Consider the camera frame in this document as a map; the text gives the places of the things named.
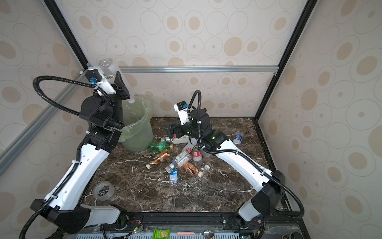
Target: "metal spoon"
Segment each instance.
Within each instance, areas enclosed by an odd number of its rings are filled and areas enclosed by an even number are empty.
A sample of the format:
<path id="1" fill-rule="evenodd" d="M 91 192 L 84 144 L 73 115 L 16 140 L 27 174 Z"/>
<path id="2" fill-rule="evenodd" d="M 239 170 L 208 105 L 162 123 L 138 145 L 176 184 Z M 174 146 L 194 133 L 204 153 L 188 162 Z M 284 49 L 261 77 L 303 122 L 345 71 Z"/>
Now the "metal spoon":
<path id="1" fill-rule="evenodd" d="M 211 230 L 205 230 L 205 231 L 203 232 L 203 236 L 204 236 L 205 238 L 207 238 L 207 239 L 211 239 L 211 238 L 213 238 L 214 235 L 215 235 L 215 233 L 214 233 L 213 231 L 211 231 Z"/>
<path id="2" fill-rule="evenodd" d="M 195 235 L 195 232 L 191 231 L 179 231 L 177 233 L 178 236 L 190 236 L 190 235 Z M 214 237 L 215 233 L 211 230 L 205 230 L 203 233 L 200 233 L 200 235 L 204 236 L 206 239 L 211 239 Z"/>

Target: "green plastic bottle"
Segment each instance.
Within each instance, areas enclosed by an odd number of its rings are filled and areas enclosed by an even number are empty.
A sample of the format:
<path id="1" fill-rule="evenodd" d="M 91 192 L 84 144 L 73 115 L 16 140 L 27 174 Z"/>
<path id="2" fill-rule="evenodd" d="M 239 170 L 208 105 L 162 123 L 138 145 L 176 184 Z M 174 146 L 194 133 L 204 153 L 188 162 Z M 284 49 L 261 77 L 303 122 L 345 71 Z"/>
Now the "green plastic bottle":
<path id="1" fill-rule="evenodd" d="M 172 148 L 173 148 L 173 145 L 167 144 L 165 142 L 160 142 L 160 143 L 151 142 L 149 144 L 149 149 L 152 150 L 152 151 L 159 151 L 159 152 L 161 152 L 164 149 L 169 150 L 169 149 L 172 149 Z"/>

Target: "marble tabletop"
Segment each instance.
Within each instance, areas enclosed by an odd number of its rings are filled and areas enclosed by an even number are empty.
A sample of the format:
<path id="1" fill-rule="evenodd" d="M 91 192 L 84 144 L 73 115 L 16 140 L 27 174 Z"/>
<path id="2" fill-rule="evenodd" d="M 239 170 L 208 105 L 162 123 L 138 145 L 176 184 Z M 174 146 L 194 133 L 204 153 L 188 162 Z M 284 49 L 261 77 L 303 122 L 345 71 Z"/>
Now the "marble tabletop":
<path id="1" fill-rule="evenodd" d="M 166 137 L 162 125 L 173 122 L 176 122 L 176 118 L 153 117 L 151 126 L 154 141 Z M 244 132 L 239 148 L 268 168 L 251 119 L 211 118 L 211 124 L 213 129 L 222 131 L 230 139 L 234 138 L 236 131 Z M 174 145 L 170 150 L 171 156 L 180 153 L 184 146 Z M 256 194 L 242 175 L 213 155 L 203 159 L 203 164 L 209 164 L 211 169 L 200 182 L 191 185 L 196 176 L 178 170 L 179 183 L 171 186 L 169 174 L 165 171 L 170 162 L 163 162 L 151 169 L 145 167 L 157 153 L 150 150 L 131 152 L 119 143 L 97 169 L 83 203 L 99 206 L 115 204 L 129 212 L 236 211 Z M 104 180 L 115 187 L 115 192 L 109 200 L 96 200 L 92 190 Z"/>

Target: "metal rail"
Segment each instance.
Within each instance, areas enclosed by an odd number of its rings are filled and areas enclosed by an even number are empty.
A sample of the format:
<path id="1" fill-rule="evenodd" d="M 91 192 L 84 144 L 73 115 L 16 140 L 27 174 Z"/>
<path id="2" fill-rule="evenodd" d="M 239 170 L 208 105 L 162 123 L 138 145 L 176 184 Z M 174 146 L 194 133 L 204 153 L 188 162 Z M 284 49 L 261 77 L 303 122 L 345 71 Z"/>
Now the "metal rail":
<path id="1" fill-rule="evenodd" d="M 78 74 L 74 79 L 76 81 L 85 82 L 85 74 Z M 65 103 L 68 98 L 74 93 L 78 85 L 69 84 L 60 94 L 54 99 L 59 104 Z M 20 153 L 29 145 L 33 138 L 44 128 L 50 119 L 57 113 L 58 108 L 53 105 L 48 105 L 33 122 L 17 136 L 17 138 L 4 150 L 0 155 L 0 175 L 11 165 L 11 163 L 20 155 Z"/>
<path id="2" fill-rule="evenodd" d="M 277 72 L 278 65 L 120 67 L 122 73 Z"/>

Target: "trash can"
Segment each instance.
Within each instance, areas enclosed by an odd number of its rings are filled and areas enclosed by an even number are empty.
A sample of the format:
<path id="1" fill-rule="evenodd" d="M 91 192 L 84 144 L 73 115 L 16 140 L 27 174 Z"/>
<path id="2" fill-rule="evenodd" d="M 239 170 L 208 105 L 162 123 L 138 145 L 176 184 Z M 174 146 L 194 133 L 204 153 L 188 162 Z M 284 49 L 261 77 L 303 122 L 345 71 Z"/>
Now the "trash can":
<path id="1" fill-rule="evenodd" d="M 152 106 L 148 99 L 136 96 L 135 102 L 122 102 L 123 127 L 119 142 L 130 151 L 145 150 L 152 142 L 153 134 L 150 124 Z"/>

